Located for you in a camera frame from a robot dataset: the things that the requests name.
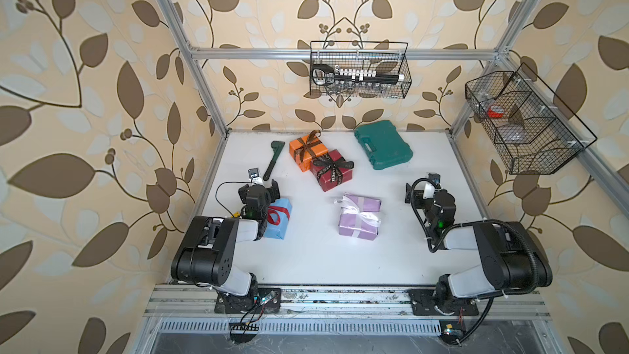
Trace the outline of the purple gift box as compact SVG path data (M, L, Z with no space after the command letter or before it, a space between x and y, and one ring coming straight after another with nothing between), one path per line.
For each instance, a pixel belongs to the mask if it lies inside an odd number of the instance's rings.
M338 232L341 236L374 241L382 224L379 198L363 197L345 193L335 200L340 207Z

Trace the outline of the white ribbon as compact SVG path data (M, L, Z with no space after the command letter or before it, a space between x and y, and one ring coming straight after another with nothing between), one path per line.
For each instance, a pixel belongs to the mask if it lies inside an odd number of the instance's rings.
M341 208L344 227L363 229L370 226L378 229L382 222L379 217L381 201L377 198L366 198L350 193L336 198L334 204Z

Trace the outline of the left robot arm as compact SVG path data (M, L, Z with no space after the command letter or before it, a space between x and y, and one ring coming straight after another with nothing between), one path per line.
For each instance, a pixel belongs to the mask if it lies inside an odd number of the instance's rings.
M211 286L237 300L260 301L257 278L234 265L236 244L263 238L270 205L280 199L276 180L270 187L247 184L238 190L239 217L195 216L171 263L173 280Z

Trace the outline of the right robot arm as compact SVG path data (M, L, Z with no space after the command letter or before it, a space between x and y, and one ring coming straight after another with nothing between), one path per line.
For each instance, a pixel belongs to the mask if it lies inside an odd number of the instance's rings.
M432 295L435 304L524 295L552 283L544 252L519 222L457 223L455 197L433 177L407 184L405 203L424 231L429 252L462 250L479 257L478 265L439 278Z

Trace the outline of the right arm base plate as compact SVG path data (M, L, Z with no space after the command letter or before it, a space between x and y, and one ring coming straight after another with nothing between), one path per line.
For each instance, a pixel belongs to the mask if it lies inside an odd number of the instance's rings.
M414 316L478 316L473 299L457 298L451 293L438 293L435 288L415 288L408 291Z

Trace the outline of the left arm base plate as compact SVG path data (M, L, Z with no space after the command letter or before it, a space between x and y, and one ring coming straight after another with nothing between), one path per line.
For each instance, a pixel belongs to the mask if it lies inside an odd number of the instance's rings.
M282 294L283 291L279 287L258 288L257 286L251 288L245 296L218 292L214 313L237 315L265 308L265 314L278 314Z

